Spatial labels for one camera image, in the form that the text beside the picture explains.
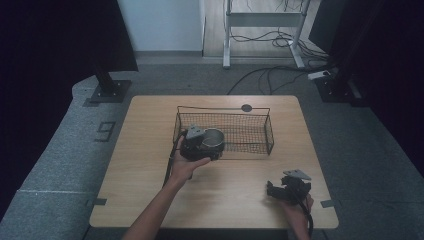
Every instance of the black curtain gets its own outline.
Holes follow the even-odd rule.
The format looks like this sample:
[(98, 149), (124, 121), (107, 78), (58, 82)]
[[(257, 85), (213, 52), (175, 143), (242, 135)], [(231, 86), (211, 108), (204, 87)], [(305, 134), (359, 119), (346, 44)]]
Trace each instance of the black curtain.
[(137, 71), (116, 0), (0, 3), (0, 216), (49, 143), (72, 86), (105, 71)]
[(356, 84), (424, 176), (424, 3), (387, 0), (356, 61)]

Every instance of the wire basket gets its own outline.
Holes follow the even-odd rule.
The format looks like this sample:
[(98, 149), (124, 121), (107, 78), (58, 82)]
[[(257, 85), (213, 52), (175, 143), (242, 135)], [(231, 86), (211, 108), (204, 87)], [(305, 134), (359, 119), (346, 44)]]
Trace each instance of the wire basket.
[(224, 151), (271, 154), (274, 146), (269, 108), (177, 107), (173, 141), (194, 124), (224, 133)]

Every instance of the gray carpet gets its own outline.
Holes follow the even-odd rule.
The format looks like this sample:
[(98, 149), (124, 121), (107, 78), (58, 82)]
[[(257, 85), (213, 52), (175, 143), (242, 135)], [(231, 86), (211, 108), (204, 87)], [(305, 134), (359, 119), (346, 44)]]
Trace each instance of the gray carpet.
[[(60, 127), (0, 224), (0, 239), (119, 239), (125, 229), (88, 228), (88, 221), (131, 98), (225, 95), (242, 76), (262, 67), (272, 66), (143, 64), (140, 72), (111, 74), (114, 80), (132, 80), (123, 103), (97, 107), (84, 106), (96, 79), (76, 84)], [(265, 78), (258, 84), (260, 74), (246, 78), (232, 94), (269, 94)], [(276, 89), (298, 74), (275, 71), (271, 85)], [(424, 180), (370, 109), (323, 103), (306, 75), (274, 94), (298, 97), (335, 202), (339, 227), (316, 229), (313, 239), (424, 239)], [(102, 122), (115, 123), (108, 141), (99, 141), (109, 137), (98, 131)]]

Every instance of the black tripod base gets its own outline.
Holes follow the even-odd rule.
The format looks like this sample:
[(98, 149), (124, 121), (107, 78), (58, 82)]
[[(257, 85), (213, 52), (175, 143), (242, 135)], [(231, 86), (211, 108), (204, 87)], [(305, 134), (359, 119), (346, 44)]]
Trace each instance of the black tripod base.
[(102, 90), (100, 85), (96, 87), (91, 98), (87, 99), (89, 103), (122, 103), (125, 95), (131, 86), (130, 80), (113, 80), (113, 91), (106, 93)]
[(315, 85), (321, 95), (323, 102), (329, 103), (350, 103), (353, 99), (352, 92), (347, 88), (344, 91), (336, 91), (336, 83), (333, 78), (315, 79)]

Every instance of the white wall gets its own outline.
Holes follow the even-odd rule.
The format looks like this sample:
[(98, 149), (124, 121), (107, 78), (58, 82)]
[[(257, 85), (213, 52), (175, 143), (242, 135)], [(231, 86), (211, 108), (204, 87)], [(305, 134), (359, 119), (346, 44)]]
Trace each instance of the white wall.
[(118, 0), (134, 51), (201, 51), (203, 0)]

